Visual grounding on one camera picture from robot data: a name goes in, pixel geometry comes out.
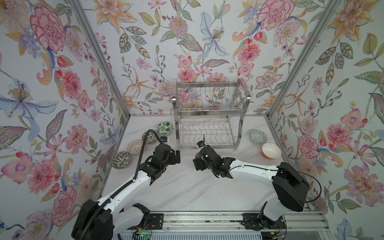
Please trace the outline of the plain white bowl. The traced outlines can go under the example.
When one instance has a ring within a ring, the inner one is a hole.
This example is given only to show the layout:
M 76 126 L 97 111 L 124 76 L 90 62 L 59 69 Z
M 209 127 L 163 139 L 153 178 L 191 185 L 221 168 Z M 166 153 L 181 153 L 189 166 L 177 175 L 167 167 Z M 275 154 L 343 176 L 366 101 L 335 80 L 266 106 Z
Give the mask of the plain white bowl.
M 281 149 L 273 143 L 265 143 L 262 145 L 262 154 L 265 158 L 275 160 L 281 157 Z

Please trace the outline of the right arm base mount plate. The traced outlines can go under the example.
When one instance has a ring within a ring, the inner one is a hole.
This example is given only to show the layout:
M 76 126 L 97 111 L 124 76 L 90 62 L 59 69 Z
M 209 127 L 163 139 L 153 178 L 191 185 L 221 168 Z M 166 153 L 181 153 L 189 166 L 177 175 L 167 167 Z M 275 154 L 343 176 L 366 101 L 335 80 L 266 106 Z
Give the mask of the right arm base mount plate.
M 284 218 L 281 216 L 277 221 L 272 221 L 259 213 L 244 213 L 241 224 L 246 230 L 285 230 L 287 228 Z

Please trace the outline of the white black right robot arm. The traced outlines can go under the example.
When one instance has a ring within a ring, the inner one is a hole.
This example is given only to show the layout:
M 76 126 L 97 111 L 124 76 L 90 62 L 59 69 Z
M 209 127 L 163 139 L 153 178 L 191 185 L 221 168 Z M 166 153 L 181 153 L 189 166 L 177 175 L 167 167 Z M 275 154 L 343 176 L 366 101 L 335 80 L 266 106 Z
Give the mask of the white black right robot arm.
M 193 160 L 196 170 L 209 169 L 217 178 L 250 180 L 275 190 L 275 198 L 266 201 L 256 217 L 261 225 L 274 223 L 289 211 L 304 210 L 310 185 L 290 164 L 282 162 L 278 166 L 262 167 L 235 158 L 222 158 L 203 142 L 197 146 L 199 157 Z

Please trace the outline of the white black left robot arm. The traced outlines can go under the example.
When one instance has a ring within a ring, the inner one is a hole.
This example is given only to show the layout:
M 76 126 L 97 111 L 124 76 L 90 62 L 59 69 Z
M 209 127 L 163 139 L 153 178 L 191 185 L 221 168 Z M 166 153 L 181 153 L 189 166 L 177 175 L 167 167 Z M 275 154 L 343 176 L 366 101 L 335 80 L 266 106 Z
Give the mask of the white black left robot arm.
M 128 205 L 149 187 L 169 165 L 181 162 L 180 151 L 159 144 L 144 162 L 139 161 L 135 174 L 119 188 L 97 201 L 87 200 L 81 207 L 71 236 L 74 240 L 111 240 L 121 232 L 144 228 L 150 211 L 141 204 Z

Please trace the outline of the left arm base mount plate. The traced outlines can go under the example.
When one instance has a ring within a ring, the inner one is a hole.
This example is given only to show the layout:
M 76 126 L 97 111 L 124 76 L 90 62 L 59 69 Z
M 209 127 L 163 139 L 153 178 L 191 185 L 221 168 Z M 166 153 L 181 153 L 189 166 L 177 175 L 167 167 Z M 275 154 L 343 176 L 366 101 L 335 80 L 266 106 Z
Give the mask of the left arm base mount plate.
M 164 223 L 164 214 L 144 214 L 141 222 L 130 230 L 162 230 Z

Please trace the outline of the dark patterned bowl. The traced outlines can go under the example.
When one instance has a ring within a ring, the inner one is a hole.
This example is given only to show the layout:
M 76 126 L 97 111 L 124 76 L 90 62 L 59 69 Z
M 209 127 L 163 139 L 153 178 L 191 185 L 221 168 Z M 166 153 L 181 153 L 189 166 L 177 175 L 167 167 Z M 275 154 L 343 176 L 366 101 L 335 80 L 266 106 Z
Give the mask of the dark patterned bowl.
M 119 152 L 112 158 L 112 167 L 114 169 L 124 169 L 131 163 L 131 160 L 132 156 L 129 152 Z

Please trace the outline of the dark floral bowl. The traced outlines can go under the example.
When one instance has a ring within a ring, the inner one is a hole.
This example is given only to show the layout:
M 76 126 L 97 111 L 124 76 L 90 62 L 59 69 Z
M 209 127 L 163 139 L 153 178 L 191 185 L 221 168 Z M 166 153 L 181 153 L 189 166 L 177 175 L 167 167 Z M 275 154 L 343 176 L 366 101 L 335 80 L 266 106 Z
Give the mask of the dark floral bowl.
M 196 153 L 195 160 L 203 160 L 203 155 L 200 152 Z

